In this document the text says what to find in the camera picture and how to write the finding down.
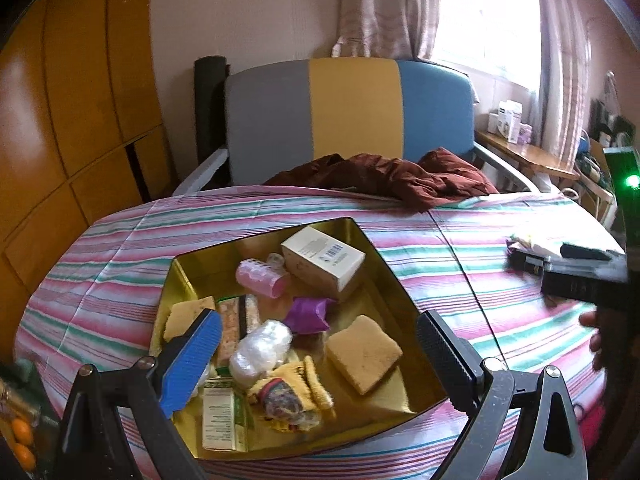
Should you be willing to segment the person's right hand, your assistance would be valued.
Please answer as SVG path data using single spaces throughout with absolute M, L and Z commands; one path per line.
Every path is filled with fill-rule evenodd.
M 584 312 L 578 316 L 578 322 L 583 328 L 590 328 L 592 334 L 589 339 L 589 351 L 592 354 L 592 369 L 602 370 L 602 336 L 600 322 L 596 310 Z

